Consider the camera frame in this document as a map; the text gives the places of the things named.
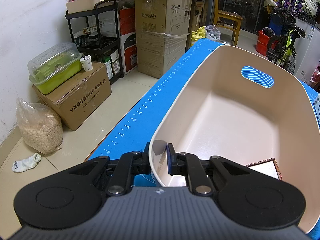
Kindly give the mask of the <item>plastic bag on floor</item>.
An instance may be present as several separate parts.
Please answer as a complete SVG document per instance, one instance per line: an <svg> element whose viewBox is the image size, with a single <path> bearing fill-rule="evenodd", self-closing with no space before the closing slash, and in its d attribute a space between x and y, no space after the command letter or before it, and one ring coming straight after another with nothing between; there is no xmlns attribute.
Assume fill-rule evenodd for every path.
<svg viewBox="0 0 320 240"><path fill-rule="evenodd" d="M205 29L205 36L207 39L211 41L219 42L221 33L214 24L205 26L204 29Z"/></svg>

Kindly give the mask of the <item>wooden chair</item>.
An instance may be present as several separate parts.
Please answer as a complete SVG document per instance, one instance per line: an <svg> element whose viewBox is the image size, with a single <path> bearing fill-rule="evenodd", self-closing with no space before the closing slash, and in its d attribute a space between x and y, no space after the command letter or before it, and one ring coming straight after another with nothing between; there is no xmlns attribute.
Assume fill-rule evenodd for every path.
<svg viewBox="0 0 320 240"><path fill-rule="evenodd" d="M219 10L219 0L214 0L213 24L232 31L232 45L237 46L243 18L233 12Z"/></svg>

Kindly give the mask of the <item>yellow jug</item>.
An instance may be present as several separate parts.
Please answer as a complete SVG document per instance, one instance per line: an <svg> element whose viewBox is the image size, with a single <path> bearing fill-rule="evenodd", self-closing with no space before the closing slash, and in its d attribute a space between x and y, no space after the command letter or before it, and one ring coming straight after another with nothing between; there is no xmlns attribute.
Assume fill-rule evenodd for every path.
<svg viewBox="0 0 320 240"><path fill-rule="evenodd" d="M192 31L190 46L192 47L196 41L202 38L206 38L205 26L200 27L197 31Z"/></svg>

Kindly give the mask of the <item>large wrapped cardboard box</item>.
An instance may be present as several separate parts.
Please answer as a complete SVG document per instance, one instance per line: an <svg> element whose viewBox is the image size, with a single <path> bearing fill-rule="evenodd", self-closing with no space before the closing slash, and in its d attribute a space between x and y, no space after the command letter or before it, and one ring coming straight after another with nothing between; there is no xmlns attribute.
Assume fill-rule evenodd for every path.
<svg viewBox="0 0 320 240"><path fill-rule="evenodd" d="M161 78L185 53L192 0L135 0L138 71Z"/></svg>

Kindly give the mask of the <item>small framed white box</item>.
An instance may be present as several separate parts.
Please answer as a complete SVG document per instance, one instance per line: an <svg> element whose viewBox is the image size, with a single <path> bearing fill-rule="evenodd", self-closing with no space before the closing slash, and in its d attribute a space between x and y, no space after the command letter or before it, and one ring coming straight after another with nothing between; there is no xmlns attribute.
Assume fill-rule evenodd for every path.
<svg viewBox="0 0 320 240"><path fill-rule="evenodd" d="M276 159L274 158L261 160L255 163L250 163L246 165L246 167L279 180L283 179Z"/></svg>

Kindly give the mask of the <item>red white appliance box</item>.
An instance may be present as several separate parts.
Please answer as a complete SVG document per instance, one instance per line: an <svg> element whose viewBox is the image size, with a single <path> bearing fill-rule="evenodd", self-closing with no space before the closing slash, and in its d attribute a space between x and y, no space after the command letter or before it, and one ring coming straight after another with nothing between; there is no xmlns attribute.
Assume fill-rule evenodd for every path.
<svg viewBox="0 0 320 240"><path fill-rule="evenodd" d="M124 75L137 67L137 46L135 9L127 8L119 11L121 59Z"/></svg>

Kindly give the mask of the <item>open box on cart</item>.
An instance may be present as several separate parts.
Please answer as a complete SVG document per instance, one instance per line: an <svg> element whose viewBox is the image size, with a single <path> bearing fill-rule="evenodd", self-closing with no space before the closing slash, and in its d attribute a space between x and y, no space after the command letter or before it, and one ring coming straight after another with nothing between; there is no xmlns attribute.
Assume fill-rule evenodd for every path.
<svg viewBox="0 0 320 240"><path fill-rule="evenodd" d="M69 14L88 11L94 9L94 6L104 0L76 0L73 2L68 2L66 8Z"/></svg>

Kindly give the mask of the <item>brown cardboard box with text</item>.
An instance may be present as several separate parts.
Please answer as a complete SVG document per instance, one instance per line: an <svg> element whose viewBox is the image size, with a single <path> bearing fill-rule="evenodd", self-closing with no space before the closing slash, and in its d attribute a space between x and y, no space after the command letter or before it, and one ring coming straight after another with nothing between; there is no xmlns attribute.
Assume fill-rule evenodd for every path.
<svg viewBox="0 0 320 240"><path fill-rule="evenodd" d="M47 95L33 86L40 101L56 111L62 122L73 131L112 93L105 64L95 61L92 64L90 72L78 72Z"/></svg>

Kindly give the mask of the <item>white appliance cabinet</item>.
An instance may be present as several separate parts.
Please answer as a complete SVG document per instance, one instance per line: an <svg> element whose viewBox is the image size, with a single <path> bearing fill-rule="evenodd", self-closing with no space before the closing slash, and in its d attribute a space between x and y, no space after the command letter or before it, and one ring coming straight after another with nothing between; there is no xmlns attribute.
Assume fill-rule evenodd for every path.
<svg viewBox="0 0 320 240"><path fill-rule="evenodd" d="M308 18L296 19L296 25L305 31L305 38L295 41L296 68L294 76L312 86L310 81L319 64L319 24Z"/></svg>

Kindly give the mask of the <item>white sock on floor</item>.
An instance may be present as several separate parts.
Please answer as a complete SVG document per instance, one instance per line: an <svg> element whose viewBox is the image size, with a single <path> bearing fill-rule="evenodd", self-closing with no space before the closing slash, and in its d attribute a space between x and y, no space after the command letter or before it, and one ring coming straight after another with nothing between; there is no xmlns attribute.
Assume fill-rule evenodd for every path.
<svg viewBox="0 0 320 240"><path fill-rule="evenodd" d="M27 170L31 170L38 165L41 159L42 156L39 153L34 153L32 156L26 159L14 161L12 165L12 171L15 173L22 173Z"/></svg>

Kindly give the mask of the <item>clear bag of grain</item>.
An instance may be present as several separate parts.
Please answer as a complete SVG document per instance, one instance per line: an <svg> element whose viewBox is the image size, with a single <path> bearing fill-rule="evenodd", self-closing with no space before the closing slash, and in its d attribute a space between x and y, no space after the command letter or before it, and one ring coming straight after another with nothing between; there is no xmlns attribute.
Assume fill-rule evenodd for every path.
<svg viewBox="0 0 320 240"><path fill-rule="evenodd" d="M42 103L17 99L17 124L25 143L44 155L59 150L63 141L60 116Z"/></svg>

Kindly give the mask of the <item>green lidded plastic container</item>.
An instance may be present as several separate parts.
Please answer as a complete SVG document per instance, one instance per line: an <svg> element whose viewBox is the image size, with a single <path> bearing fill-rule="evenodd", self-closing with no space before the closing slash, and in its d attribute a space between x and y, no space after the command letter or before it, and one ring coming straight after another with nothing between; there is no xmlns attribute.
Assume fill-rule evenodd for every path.
<svg viewBox="0 0 320 240"><path fill-rule="evenodd" d="M27 64L29 80L44 95L80 72L82 54L72 42L59 43Z"/></svg>

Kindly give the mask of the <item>red bucket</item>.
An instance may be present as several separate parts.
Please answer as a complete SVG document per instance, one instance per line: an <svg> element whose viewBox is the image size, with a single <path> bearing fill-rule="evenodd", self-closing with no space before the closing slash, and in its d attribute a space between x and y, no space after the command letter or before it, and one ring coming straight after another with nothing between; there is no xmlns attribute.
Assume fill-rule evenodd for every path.
<svg viewBox="0 0 320 240"><path fill-rule="evenodd" d="M258 31L255 49L259 54L266 56L268 42L274 35L274 30L269 27L264 27L262 30Z"/></svg>

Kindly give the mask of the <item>black shelf cart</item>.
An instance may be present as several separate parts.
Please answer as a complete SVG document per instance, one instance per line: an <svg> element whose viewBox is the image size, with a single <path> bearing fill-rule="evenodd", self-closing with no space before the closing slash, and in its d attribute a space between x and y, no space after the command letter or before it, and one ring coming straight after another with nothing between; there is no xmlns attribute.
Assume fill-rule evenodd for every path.
<svg viewBox="0 0 320 240"><path fill-rule="evenodd" d="M115 37L106 37L102 35L99 16L105 12L112 11L114 14L114 26L116 29ZM78 38L74 37L71 20L84 18L86 21L86 26L89 27L89 18L94 19L94 25L97 30L93 33L95 38L90 38L88 42L82 42L84 37L89 38L90 35L84 34ZM111 56L115 51L120 52L120 31L119 31L119 20L118 20L118 4L116 0L104 0L95 4L94 9L69 13L68 11L65 14L65 18L68 22L68 29L71 36L71 40L76 44L78 50L85 54L91 55L94 61L100 61L105 63L105 59L108 56Z"/></svg>

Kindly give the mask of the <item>green black bicycle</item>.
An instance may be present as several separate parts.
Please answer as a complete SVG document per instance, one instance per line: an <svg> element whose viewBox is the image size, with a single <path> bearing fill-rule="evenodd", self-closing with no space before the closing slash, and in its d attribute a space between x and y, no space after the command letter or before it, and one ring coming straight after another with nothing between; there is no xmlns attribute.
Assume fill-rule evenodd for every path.
<svg viewBox="0 0 320 240"><path fill-rule="evenodd" d="M285 33L272 36L267 44L266 56L268 61L280 66L290 74L296 69L295 41L298 38L305 38L305 31L296 25L296 18L302 18L304 11L292 13L284 7L274 7L271 19L283 26Z"/></svg>

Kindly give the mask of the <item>white paper cup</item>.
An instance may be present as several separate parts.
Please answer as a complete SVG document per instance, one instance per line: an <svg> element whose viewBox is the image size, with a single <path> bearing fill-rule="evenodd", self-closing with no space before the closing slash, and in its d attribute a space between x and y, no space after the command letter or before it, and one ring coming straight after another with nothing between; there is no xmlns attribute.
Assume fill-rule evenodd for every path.
<svg viewBox="0 0 320 240"><path fill-rule="evenodd" d="M92 60L90 55L83 56L80 59L80 63L86 72L90 72L93 70Z"/></svg>

